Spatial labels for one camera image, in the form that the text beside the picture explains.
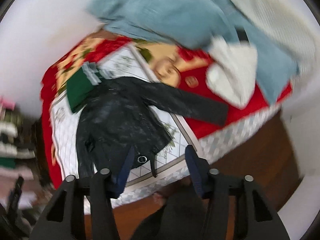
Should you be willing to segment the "white floral quilted sheet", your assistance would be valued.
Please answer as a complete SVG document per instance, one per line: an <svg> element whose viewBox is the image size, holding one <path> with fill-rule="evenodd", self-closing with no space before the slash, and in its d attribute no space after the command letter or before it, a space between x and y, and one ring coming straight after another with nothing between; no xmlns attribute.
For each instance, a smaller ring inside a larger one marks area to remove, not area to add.
<svg viewBox="0 0 320 240"><path fill-rule="evenodd" d="M99 63L99 72L113 79L119 77L135 77L145 82L154 79L147 70L143 58L138 55L132 45L121 47L104 57ZM151 142L153 133L145 133L142 139L134 139L133 132L140 125L134 125L124 119L111 117L109 123L93 124L84 127L88 137L95 132L98 135L94 148L100 155L109 154L114 157L116 151L111 146L119 148L121 145L137 145L139 166L131 169L126 182L126 188L118 199L111 201L112 207L136 202L148 197L162 187L178 181L189 172L184 160L184 151L187 145L193 145L197 154L203 156L199 141L187 122L178 115L167 113L151 106L151 113L160 122L161 127L168 134L168 140L160 148L153 151L154 159L146 159L144 150ZM62 178L74 175L79 178L78 148L76 134L82 111L72 113L67 92L63 91L52 101L50 107L50 121L52 124L52 140L55 146L57 163L60 166Z"/></svg>

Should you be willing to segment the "clothes rack with garments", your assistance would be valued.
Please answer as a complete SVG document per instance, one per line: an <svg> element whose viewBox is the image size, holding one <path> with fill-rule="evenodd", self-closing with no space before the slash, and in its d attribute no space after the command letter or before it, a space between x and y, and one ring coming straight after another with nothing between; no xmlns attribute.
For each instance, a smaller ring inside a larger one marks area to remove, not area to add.
<svg viewBox="0 0 320 240"><path fill-rule="evenodd" d="M28 166L34 146L23 138L22 116L1 97L1 234L4 239L28 239L35 223L25 211L33 208L39 182Z"/></svg>

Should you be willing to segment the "light blue jacket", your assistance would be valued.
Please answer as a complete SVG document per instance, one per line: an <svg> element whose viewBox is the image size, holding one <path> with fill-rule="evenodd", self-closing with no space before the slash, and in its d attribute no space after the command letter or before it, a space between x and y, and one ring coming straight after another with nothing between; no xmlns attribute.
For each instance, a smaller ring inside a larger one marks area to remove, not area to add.
<svg viewBox="0 0 320 240"><path fill-rule="evenodd" d="M255 87L275 103L298 74L292 56L273 43L230 0L93 0L88 12L107 31L146 41L208 49L213 37L248 41L258 52Z"/></svg>

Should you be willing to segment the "black leather jacket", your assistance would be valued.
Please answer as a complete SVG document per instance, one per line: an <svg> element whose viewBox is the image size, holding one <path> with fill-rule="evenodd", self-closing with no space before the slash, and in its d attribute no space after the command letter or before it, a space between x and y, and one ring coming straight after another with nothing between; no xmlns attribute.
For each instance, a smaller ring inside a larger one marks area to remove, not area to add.
<svg viewBox="0 0 320 240"><path fill-rule="evenodd" d="M93 132L88 137L84 127L103 123L108 124L111 117L124 119L134 125L140 125L133 132L134 139L142 139L145 133L153 133L151 142L146 145L146 159L154 159L153 151L160 148L169 136L160 122L150 111L155 106L167 113L193 118L216 125L223 125L227 119L228 106L194 93L186 92L163 83L145 82L135 77L120 77L104 80L89 93L82 110L76 134L80 178L90 177L103 168L110 168L118 174L128 150L133 147L135 158L132 168L137 168L140 157L137 145L111 146L116 151L114 157L100 155L94 148L98 138Z"/></svg>

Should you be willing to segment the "white fleece garment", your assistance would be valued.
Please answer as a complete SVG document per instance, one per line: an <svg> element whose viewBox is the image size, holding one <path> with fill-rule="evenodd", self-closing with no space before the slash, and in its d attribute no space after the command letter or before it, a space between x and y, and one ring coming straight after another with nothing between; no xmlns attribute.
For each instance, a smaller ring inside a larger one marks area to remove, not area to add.
<svg viewBox="0 0 320 240"><path fill-rule="evenodd" d="M248 41L227 43L213 37L208 54L214 60L206 71L207 87L237 109L251 100L258 64L258 52Z"/></svg>

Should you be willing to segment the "green folded garment white stripes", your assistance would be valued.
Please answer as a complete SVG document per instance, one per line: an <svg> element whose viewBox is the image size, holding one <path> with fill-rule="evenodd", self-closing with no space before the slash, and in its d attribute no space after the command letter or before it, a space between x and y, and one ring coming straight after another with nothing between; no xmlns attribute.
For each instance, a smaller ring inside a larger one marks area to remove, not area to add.
<svg viewBox="0 0 320 240"><path fill-rule="evenodd" d="M79 111L89 93L101 80L97 64L88 61L67 80L67 99L72 113Z"/></svg>

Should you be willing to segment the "red floral blanket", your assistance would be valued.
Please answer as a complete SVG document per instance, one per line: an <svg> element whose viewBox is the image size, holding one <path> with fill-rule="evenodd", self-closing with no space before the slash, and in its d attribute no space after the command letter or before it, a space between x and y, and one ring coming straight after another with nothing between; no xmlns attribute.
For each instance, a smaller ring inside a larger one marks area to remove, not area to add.
<svg viewBox="0 0 320 240"><path fill-rule="evenodd" d="M62 183L65 163L58 156L57 147L53 143L53 101L62 93L70 79L85 62L97 62L103 56L123 47L130 38L108 34L105 31L92 33L76 44L66 55L50 66L42 78L42 129L44 151L46 154L49 176L55 188ZM223 99L213 93L206 84L206 71L214 59L202 50L189 50L165 43L136 46L142 57L148 62L150 69L163 83L194 92L216 101Z"/></svg>

